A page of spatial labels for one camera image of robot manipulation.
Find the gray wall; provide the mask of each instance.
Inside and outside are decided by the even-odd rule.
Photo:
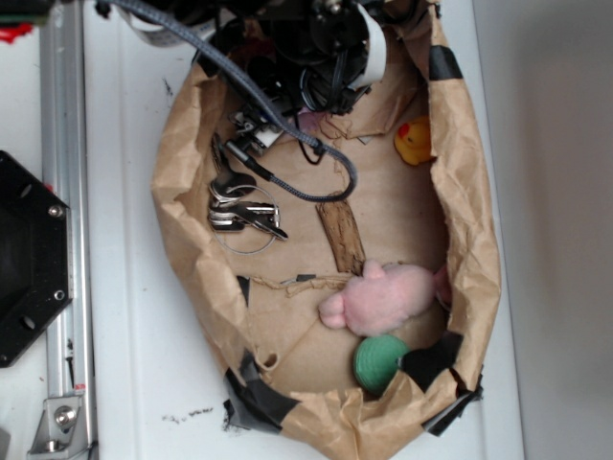
[[[613,448],[613,2],[474,0],[529,460]]]

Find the metal bracket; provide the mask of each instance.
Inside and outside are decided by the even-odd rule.
[[[81,404],[81,396],[45,400],[28,460],[67,460],[88,449]]]

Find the screw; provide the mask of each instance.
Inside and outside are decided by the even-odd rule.
[[[45,444],[45,450],[47,452],[57,452],[58,450],[61,450],[61,449],[62,449],[61,444],[59,443],[57,439],[50,439]]]
[[[56,423],[64,428],[69,428],[75,424],[77,412],[68,405],[63,405],[56,410]]]
[[[49,213],[49,216],[51,216],[52,218],[61,218],[64,215],[63,208],[56,204],[50,207],[49,211],[47,212]]]

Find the black hexagonal plate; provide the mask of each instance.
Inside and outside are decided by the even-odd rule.
[[[0,367],[70,302],[68,207],[0,150]]]

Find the yellow rubber duck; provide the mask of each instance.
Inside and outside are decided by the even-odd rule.
[[[409,165],[431,160],[430,117],[423,115],[403,124],[394,136],[394,146]]]

